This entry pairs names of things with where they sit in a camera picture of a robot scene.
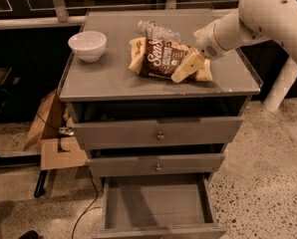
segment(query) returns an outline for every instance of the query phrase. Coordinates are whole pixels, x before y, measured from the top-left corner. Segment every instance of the white bowl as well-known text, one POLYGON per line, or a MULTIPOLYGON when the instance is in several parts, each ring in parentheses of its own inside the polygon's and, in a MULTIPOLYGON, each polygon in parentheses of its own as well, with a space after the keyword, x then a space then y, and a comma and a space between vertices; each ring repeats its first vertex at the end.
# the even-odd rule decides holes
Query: white bowl
POLYGON ((100 32, 86 31, 72 36, 68 44, 79 59, 91 63, 98 61, 104 54, 107 37, 100 32))

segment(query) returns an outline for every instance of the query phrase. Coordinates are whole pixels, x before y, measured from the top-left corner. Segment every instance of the clear water bottle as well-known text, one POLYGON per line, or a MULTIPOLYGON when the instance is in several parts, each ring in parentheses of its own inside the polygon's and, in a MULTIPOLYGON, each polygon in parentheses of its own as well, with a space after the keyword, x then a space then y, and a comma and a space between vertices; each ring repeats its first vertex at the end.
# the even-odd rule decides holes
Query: clear water bottle
POLYGON ((155 21, 139 21, 139 28, 148 38, 180 42, 179 33, 174 32, 169 28, 165 28, 155 21))

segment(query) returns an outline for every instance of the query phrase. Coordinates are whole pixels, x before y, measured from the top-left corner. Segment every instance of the metal knob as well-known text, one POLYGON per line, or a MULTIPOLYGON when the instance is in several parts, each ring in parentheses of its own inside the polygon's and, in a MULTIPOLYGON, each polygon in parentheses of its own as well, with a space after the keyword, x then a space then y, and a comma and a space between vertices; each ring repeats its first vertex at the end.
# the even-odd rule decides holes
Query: metal knob
POLYGON ((164 134, 162 134, 162 131, 158 131, 156 135, 156 139, 163 140, 165 138, 164 134))
POLYGON ((160 167, 159 163, 156 165, 155 171, 161 171, 161 167, 160 167))

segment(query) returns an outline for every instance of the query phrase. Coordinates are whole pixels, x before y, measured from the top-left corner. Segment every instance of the concrete floor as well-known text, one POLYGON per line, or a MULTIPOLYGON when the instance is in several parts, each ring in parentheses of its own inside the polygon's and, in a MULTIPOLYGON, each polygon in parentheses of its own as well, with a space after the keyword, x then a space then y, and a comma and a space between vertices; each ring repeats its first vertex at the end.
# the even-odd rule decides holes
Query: concrete floor
MULTIPOLYGON (((297 238, 297 99, 272 114, 251 102, 228 155, 210 182, 222 239, 297 238)), ((29 123, 0 125, 0 154, 22 151, 29 123)), ((43 238, 71 238, 76 221, 96 199, 86 167, 53 170, 46 193, 34 197, 37 165, 0 168, 0 238, 28 230, 43 238)), ((91 238, 101 223, 102 195, 80 220, 74 238, 91 238)))

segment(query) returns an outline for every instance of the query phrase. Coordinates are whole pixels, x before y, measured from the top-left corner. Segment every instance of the gray dresser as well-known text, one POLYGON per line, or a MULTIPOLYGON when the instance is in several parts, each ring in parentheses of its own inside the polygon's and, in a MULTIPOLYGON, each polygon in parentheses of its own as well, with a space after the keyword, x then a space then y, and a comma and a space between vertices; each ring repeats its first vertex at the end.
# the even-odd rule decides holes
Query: gray dresser
POLYGON ((93 64, 72 57, 60 99, 94 177, 104 178, 102 230, 94 238, 219 238, 211 174, 242 124, 260 80, 239 50, 211 62, 214 81, 141 78, 128 70, 139 20, 155 20, 194 44, 214 20, 207 9, 90 12, 83 31, 108 37, 93 64))

